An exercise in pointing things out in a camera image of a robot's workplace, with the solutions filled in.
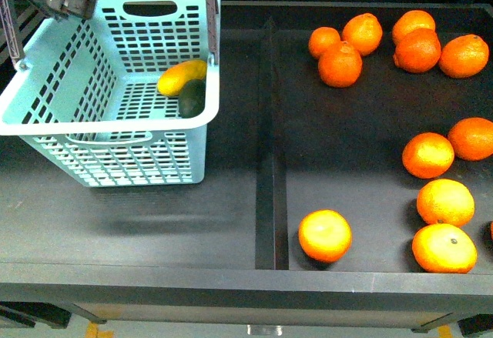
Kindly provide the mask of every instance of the plastic basket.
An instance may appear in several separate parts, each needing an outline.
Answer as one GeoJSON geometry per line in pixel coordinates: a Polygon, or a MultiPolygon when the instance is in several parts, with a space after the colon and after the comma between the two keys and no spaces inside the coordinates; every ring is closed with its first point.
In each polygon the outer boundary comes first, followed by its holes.
{"type": "Polygon", "coordinates": [[[0,95],[0,134],[20,136],[84,186],[203,179],[206,125],[219,108],[206,0],[98,0],[91,20],[45,20],[23,62],[27,69],[0,95]],[[142,17],[124,9],[156,1],[177,11],[142,17]],[[208,63],[206,107],[181,119],[178,99],[160,95],[156,83],[188,59],[208,63]]]}

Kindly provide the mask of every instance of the tangerine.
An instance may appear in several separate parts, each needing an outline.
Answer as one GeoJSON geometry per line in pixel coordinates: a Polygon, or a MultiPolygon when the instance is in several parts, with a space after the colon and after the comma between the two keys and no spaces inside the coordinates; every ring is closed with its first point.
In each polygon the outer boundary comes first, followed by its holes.
{"type": "Polygon", "coordinates": [[[450,129],[448,140],[460,159],[486,159],[493,155],[493,122],[482,117],[462,119],[450,129]]]}
{"type": "Polygon", "coordinates": [[[407,72],[422,73],[437,64],[440,54],[441,45],[437,33],[429,28],[418,28],[397,44],[394,63],[407,72]]]}
{"type": "Polygon", "coordinates": [[[418,134],[404,147],[402,163],[420,179],[431,179],[446,172],[454,161],[452,144],[436,132],[418,134]]]}
{"type": "Polygon", "coordinates": [[[488,44],[480,36],[459,36],[445,45],[438,67],[451,78],[468,78],[485,68],[489,54],[488,44]]]}
{"type": "Polygon", "coordinates": [[[364,13],[353,17],[344,26],[342,40],[351,43],[362,56],[366,56],[378,48],[383,34],[377,17],[364,13]]]}
{"type": "Polygon", "coordinates": [[[309,257],[322,263],[333,263],[349,250],[352,234],[349,223],[340,213],[319,209],[301,220],[298,239],[309,257]]]}
{"type": "Polygon", "coordinates": [[[318,60],[318,73],[328,86],[346,88],[361,75],[363,60],[349,42],[336,42],[318,60]]]}
{"type": "Polygon", "coordinates": [[[418,264],[429,273],[466,274],[478,260],[472,239],[450,224],[433,224],[420,229],[414,235],[412,250],[418,264]]]}
{"type": "Polygon", "coordinates": [[[339,32],[335,28],[316,28],[308,41],[308,50],[314,59],[319,59],[329,46],[339,41],[339,32]]]}
{"type": "Polygon", "coordinates": [[[427,224],[463,226],[475,214],[475,200],[462,183],[436,179],[425,185],[416,201],[418,213],[427,224]]]}
{"type": "Polygon", "coordinates": [[[397,45],[402,38],[417,28],[429,28],[435,31],[436,24],[433,17],[426,11],[415,9],[404,13],[392,28],[392,40],[397,45]]]}

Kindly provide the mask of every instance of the black tray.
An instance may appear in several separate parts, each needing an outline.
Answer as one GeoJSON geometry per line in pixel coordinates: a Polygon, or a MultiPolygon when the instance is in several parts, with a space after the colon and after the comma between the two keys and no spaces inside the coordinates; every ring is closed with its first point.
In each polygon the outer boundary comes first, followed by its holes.
{"type": "MultiPolygon", "coordinates": [[[[473,32],[493,49],[491,7],[421,7],[442,44],[473,32]]],[[[425,273],[414,261],[410,241],[424,226],[415,198],[428,181],[401,164],[419,132],[493,119],[493,62],[463,80],[397,69],[389,31],[412,8],[224,3],[220,112],[198,185],[88,189],[21,139],[1,137],[0,299],[281,308],[292,305],[279,293],[296,293],[300,309],[493,313],[493,158],[456,159],[443,175],[476,200],[463,228],[479,251],[468,275],[425,273]],[[329,88],[307,51],[310,33],[364,12],[380,19],[383,42],[355,85],[329,88]],[[354,232],[332,265],[297,242],[303,216],[321,208],[341,212],[354,232]]]]}

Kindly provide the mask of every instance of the dark green avocado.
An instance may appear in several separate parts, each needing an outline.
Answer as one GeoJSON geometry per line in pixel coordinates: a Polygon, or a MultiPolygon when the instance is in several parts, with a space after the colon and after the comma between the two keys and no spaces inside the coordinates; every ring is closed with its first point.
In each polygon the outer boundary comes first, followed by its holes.
{"type": "Polygon", "coordinates": [[[187,82],[178,96],[178,112],[184,119],[202,113],[206,106],[206,83],[194,79],[187,82]]]}

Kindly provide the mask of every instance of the basket handle hole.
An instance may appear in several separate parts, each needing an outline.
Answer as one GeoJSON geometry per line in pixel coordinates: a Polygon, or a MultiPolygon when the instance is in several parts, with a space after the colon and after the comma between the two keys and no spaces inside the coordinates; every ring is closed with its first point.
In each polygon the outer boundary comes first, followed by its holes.
{"type": "Polygon", "coordinates": [[[123,4],[123,11],[133,16],[161,17],[176,13],[178,6],[172,1],[126,2],[123,4]]]}

